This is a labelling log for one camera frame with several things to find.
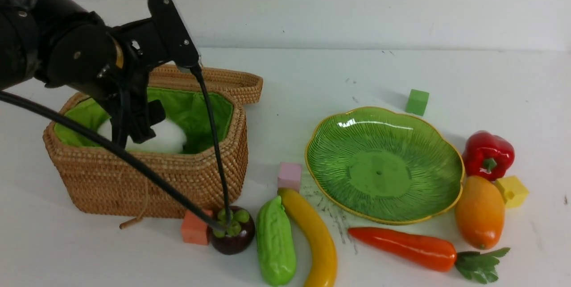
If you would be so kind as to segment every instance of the green cube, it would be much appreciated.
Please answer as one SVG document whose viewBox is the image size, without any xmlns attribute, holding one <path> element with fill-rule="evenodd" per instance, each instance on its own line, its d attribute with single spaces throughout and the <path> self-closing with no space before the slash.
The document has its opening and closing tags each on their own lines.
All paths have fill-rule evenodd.
<svg viewBox="0 0 571 287">
<path fill-rule="evenodd" d="M 406 103 L 405 112 L 423 116 L 426 110 L 426 104 L 428 104 L 429 95 L 428 92 L 411 90 L 408 96 L 408 102 Z"/>
</svg>

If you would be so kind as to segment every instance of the mangosteen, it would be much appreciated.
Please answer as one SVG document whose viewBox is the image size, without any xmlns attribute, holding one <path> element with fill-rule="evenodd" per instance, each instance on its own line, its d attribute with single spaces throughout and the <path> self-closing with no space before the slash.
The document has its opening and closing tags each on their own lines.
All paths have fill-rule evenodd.
<svg viewBox="0 0 571 287">
<path fill-rule="evenodd" d="M 220 210 L 216 217 L 219 224 L 226 224 L 226 210 Z M 254 220 L 245 208 L 230 206 L 230 218 L 230 227 L 225 232 L 210 230 L 210 242 L 214 249 L 228 255 L 243 252 L 256 235 Z"/>
</svg>

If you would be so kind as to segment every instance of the orange fruit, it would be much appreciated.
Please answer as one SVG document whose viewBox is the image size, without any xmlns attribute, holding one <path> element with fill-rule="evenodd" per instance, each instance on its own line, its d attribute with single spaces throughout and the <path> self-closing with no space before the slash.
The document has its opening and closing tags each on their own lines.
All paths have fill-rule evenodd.
<svg viewBox="0 0 571 287">
<path fill-rule="evenodd" d="M 493 248 L 504 230 L 504 199 L 493 183 L 471 176 L 456 204 L 455 218 L 467 243 L 481 250 Z"/>
</svg>

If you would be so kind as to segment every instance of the pink cube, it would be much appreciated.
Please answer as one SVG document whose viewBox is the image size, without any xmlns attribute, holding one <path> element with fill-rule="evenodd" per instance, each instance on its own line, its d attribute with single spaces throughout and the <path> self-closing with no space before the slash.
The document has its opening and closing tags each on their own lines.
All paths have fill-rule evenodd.
<svg viewBox="0 0 571 287">
<path fill-rule="evenodd" d="M 302 184 L 302 165 L 299 163 L 280 163 L 280 174 L 277 176 L 277 187 L 287 187 L 299 192 Z"/>
</svg>

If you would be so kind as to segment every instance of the green cucumber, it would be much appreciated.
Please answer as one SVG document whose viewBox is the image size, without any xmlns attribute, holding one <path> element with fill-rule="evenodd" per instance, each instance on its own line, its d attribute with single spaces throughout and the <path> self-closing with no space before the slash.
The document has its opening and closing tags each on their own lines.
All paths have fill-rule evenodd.
<svg viewBox="0 0 571 287">
<path fill-rule="evenodd" d="M 281 205 L 281 196 L 261 207 L 256 222 L 261 276 L 270 286 L 286 285 L 294 278 L 297 260 L 291 224 Z"/>
</svg>

